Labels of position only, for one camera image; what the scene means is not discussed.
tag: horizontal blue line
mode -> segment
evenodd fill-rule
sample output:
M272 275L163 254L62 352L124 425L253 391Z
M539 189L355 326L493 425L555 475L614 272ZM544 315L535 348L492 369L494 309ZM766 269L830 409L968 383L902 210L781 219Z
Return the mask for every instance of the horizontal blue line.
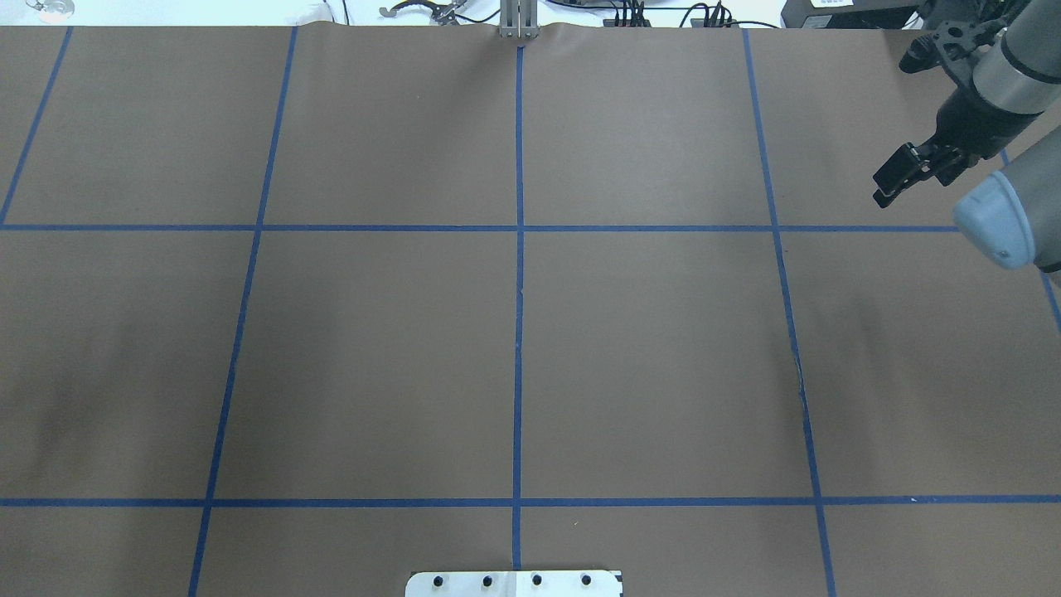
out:
M819 226L782 225L784 232L956 232L957 226ZM254 231L255 224L2 224L0 230L24 231ZM515 232L507 224L265 224L268 231L383 231L383 232ZM527 232L769 232L769 225L526 225Z
M0 508L203 508L202 499L0 497Z
M413 499L219 499L214 508L510 508L507 497L454 497Z
M214 508L674 508L815 506L814 497L453 497L412 499L214 499ZM946 504L1061 504L1061 494L824 496L822 506L919 506ZM109 497L6 497L0 508L202 508L203 499Z
M254 231L254 224L3 224L28 231Z
M822 497L824 506L877 506L919 504L1061 504L1061 495L879 495Z
M718 506L813 506L813 497L530 497L524 508L674 508Z

